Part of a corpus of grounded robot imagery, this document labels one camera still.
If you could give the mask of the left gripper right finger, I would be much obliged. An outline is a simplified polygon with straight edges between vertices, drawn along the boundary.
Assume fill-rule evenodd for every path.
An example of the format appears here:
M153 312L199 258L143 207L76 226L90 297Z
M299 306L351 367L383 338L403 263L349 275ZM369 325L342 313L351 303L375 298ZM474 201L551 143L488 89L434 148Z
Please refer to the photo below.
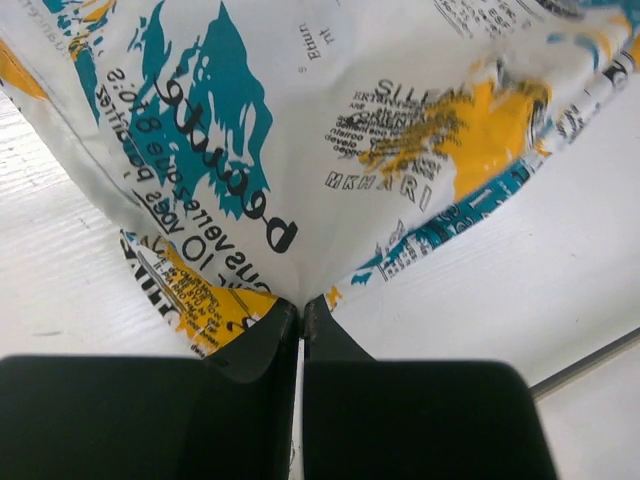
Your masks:
M304 313L307 479L555 479L529 389L486 360L376 360L331 316Z

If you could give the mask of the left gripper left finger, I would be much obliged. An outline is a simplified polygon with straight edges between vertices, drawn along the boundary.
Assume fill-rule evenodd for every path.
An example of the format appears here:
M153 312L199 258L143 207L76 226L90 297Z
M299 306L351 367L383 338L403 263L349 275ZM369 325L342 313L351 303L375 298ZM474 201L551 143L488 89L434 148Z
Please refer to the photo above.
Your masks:
M5 479L284 479L296 310L204 359L17 355L1 362Z

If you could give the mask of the patterned white yellow teal shorts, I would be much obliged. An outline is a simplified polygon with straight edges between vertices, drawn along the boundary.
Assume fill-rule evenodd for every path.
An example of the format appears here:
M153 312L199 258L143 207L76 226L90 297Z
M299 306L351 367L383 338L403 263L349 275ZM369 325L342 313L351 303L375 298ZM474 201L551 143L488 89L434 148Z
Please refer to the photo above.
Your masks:
M639 289L463 253L628 68L635 1L5 1L1 72L198 355L277 298L374 354L560 341Z

